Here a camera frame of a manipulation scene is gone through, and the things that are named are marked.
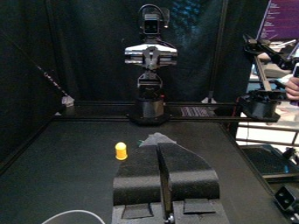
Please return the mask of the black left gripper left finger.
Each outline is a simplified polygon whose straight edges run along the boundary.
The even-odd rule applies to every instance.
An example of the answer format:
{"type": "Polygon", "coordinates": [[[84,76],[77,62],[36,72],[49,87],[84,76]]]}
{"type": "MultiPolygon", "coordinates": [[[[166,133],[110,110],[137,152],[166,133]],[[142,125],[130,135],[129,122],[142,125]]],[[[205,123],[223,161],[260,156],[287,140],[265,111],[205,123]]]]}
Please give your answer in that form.
{"type": "Polygon", "coordinates": [[[113,205],[158,202],[160,170],[156,146],[136,148],[121,162],[113,179],[113,205]]]}

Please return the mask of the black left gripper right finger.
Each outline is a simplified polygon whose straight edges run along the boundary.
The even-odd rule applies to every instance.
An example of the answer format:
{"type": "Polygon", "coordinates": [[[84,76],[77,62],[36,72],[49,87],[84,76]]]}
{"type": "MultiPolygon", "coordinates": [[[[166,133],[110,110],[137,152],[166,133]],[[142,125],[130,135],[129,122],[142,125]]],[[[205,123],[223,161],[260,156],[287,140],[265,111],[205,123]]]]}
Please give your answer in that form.
{"type": "Polygon", "coordinates": [[[164,222],[198,224],[215,217],[213,200],[220,198],[219,177],[205,160],[176,143],[158,143],[156,149],[164,222]]]}

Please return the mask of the person's hand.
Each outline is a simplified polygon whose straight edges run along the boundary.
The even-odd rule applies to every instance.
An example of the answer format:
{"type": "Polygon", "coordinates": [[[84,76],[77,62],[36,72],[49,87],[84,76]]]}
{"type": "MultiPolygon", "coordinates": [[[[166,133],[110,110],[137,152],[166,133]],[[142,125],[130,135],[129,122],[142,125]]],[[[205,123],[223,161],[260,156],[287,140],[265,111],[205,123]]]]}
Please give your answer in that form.
{"type": "Polygon", "coordinates": [[[285,96],[291,101],[299,101],[299,78],[291,77],[284,85],[285,96]]]}

